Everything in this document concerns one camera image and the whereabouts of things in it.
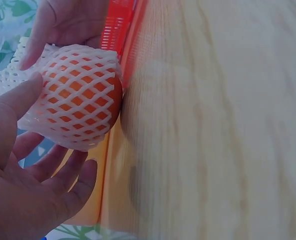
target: hand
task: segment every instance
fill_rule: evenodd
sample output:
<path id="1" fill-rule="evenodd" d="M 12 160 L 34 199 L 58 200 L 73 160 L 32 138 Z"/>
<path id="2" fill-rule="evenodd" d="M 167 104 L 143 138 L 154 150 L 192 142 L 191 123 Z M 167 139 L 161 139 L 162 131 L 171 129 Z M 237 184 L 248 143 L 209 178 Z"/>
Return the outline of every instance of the hand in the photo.
<path id="1" fill-rule="evenodd" d="M 67 153 L 58 145 L 36 164 L 19 166 L 18 161 L 43 139 L 31 132 L 16 137 L 17 120 L 37 100 L 41 88 L 42 77 L 37 73 L 0 96 L 0 240 L 41 239 L 77 214 L 95 185 L 97 164 L 85 162 L 86 152 L 74 151 L 53 177 Z"/>
<path id="2" fill-rule="evenodd" d="M 40 0 L 21 70 L 31 67 L 46 43 L 100 47 L 109 0 Z"/>

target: red plastic crate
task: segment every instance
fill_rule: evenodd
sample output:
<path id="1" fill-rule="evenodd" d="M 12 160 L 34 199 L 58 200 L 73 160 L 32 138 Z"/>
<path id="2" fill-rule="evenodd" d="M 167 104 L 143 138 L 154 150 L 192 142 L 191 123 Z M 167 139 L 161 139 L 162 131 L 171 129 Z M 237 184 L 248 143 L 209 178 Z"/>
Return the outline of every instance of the red plastic crate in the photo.
<path id="1" fill-rule="evenodd" d="M 110 0 L 101 48 L 116 51 L 122 57 L 124 43 L 132 22 L 136 0 Z"/>

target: white mesh netting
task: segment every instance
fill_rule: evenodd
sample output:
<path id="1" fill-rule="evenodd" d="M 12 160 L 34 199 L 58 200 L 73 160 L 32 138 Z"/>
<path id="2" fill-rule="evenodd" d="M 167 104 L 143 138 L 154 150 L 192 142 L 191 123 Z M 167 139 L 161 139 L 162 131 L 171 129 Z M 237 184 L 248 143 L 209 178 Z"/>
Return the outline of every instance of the white mesh netting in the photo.
<path id="1" fill-rule="evenodd" d="M 116 80 L 121 79 L 117 53 L 76 44 L 62 48 L 47 45 L 34 66 L 19 71 L 26 42 L 26 37 L 20 39 L 10 64 L 0 71 L 0 95 L 35 71 L 43 75 L 42 93 L 18 121 L 18 128 L 73 150 L 95 147 L 112 128 L 113 115 L 119 114 L 109 110 L 120 104 L 115 102 L 120 101 Z"/>

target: light wood panel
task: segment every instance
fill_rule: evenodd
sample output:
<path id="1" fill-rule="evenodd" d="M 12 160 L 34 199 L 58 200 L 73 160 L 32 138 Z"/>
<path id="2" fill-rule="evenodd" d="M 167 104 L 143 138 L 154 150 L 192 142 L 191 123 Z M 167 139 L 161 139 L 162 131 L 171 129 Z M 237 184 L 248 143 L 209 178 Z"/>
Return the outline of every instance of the light wood panel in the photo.
<path id="1" fill-rule="evenodd" d="M 149 240 L 296 240 L 296 0 L 141 3 L 102 223 Z"/>

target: floral tablecloth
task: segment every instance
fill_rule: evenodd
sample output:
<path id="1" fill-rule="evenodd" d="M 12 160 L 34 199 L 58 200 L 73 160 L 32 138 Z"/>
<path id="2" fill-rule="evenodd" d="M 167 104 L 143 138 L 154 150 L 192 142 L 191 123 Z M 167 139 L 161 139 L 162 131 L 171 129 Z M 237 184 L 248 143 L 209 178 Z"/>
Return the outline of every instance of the floral tablecloth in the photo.
<path id="1" fill-rule="evenodd" d="M 21 36 L 28 37 L 38 6 L 37 0 L 0 0 L 0 70 L 12 58 Z M 53 143 L 44 140 L 28 157 L 20 161 L 24 168 L 34 164 L 46 154 Z M 47 240 L 131 240 L 127 233 L 114 232 L 95 226 L 61 225 L 51 231 Z"/>

